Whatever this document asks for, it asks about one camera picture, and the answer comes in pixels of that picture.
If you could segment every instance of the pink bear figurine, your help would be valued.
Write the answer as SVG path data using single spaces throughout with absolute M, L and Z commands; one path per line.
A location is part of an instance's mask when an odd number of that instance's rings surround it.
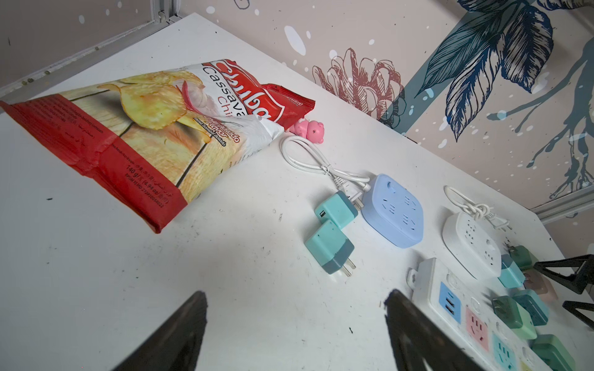
M 304 137 L 312 143 L 324 142 L 324 124 L 317 121 L 299 120 L 289 128 L 289 131 L 300 137 Z

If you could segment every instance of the white cable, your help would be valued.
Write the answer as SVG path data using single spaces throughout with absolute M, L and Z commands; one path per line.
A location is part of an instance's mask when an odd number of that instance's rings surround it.
M 303 147 L 307 150 L 307 152 L 309 152 L 309 154 L 318 162 L 318 164 L 304 163 L 299 160 L 295 160 L 293 157 L 291 157 L 287 152 L 287 144 L 290 142 L 296 142 L 300 144 L 301 147 Z M 280 143 L 280 152 L 283 154 L 283 157 L 291 166 L 299 170 L 303 170 L 305 172 L 310 173 L 331 175 L 334 179 L 334 182 L 336 183 L 336 186 L 341 191 L 341 188 L 346 189 L 349 187 L 349 182 L 356 183 L 359 187 L 361 187 L 363 192 L 368 192 L 371 189 L 370 185 L 368 184 L 370 180 L 369 177 L 357 173 L 351 173 L 335 169 L 330 164 L 328 159 L 322 154 L 322 152 L 320 152 L 318 147 L 316 147 L 312 142 L 308 141 L 307 139 L 300 137 L 299 135 L 291 135 L 283 139 Z M 360 193 L 359 195 L 349 196 L 347 192 L 345 192 L 345 194 L 349 197 L 351 201 L 353 201 L 353 199 L 357 199 L 361 195 Z
M 509 226 L 510 221 L 507 219 L 503 219 L 502 217 L 500 217 L 499 215 L 497 215 L 496 213 L 494 213 L 492 211 L 492 208 L 487 205 L 487 204 L 477 204 L 474 201 L 472 201 L 470 198 L 466 197 L 465 195 L 463 195 L 460 191 L 458 191 L 456 188 L 452 188 L 450 186 L 445 186 L 444 187 L 444 192 L 446 194 L 446 197 L 451 201 L 452 204 L 458 206 L 459 208 L 462 209 L 462 211 L 464 211 L 466 214 L 470 215 L 471 217 L 474 218 L 474 220 L 479 220 L 479 219 L 487 219 L 491 225 L 493 226 L 493 228 L 495 229 L 501 229 L 505 231 L 505 227 L 508 227 L 509 229 L 511 229 L 511 227 Z M 465 202 L 459 202 L 456 201 L 452 196 L 453 194 L 457 194 L 459 197 L 461 197 Z

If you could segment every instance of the black metal stand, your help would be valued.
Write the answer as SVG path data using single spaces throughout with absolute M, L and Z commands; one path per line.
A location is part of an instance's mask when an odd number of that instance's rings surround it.
M 206 295 L 194 293 L 113 371 L 194 371 L 206 329 Z
M 578 268 L 578 270 L 574 274 L 562 275 L 547 269 L 548 267 L 569 267 Z M 537 262 L 534 264 L 534 269 L 577 294 L 584 292 L 588 284 L 594 284 L 594 255 L 582 255 L 570 259 Z
M 590 326 L 590 328 L 594 330 L 594 321 L 578 311 L 578 309 L 583 309 L 589 310 L 590 312 L 594 312 L 594 304 L 566 301 L 563 302 L 563 308 L 567 309 L 571 314 L 581 319 L 582 322 L 584 322 L 586 325 Z
M 426 371 L 426 362 L 433 370 L 482 371 L 400 291 L 392 291 L 384 304 L 399 370 Z

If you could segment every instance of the pink outlet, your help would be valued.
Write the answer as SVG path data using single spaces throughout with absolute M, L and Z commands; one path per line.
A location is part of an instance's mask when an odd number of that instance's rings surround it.
M 489 352 L 489 331 L 486 324 L 468 307 L 466 307 L 466 330 L 485 351 Z

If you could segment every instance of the blue power strip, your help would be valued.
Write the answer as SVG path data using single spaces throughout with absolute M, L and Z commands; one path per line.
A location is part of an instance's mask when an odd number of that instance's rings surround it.
M 421 203 L 385 174 L 369 184 L 363 196 L 363 218 L 382 236 L 399 248 L 406 249 L 423 239 L 423 208 Z

